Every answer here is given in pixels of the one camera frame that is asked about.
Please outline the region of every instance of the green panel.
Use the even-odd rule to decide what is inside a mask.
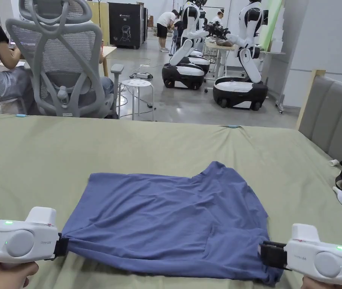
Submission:
[[[282,0],[270,0],[269,3],[269,22],[267,26],[263,26],[259,35],[259,43],[267,51],[276,27],[279,11],[281,10]]]

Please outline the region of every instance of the gray upholstered headboard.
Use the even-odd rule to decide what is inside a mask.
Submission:
[[[298,130],[333,159],[342,160],[342,82],[323,75],[322,70],[313,73]]]

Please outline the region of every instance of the round gray button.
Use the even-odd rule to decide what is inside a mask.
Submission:
[[[336,277],[341,271],[341,264],[337,258],[328,252],[320,252],[316,255],[315,267],[321,275],[329,278]]]
[[[17,230],[5,243],[8,254],[13,257],[21,257],[32,250],[35,244],[33,234],[27,230]]]

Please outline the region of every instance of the blue t-shirt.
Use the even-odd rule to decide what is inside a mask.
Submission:
[[[261,280],[268,215],[253,190],[218,162],[192,178],[95,173],[63,229],[69,250],[157,275]]]

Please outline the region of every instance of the chair armrest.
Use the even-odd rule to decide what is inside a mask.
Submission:
[[[122,64],[114,64],[111,67],[111,73],[120,75],[120,74],[122,74],[123,69],[124,69],[124,65],[122,65]]]

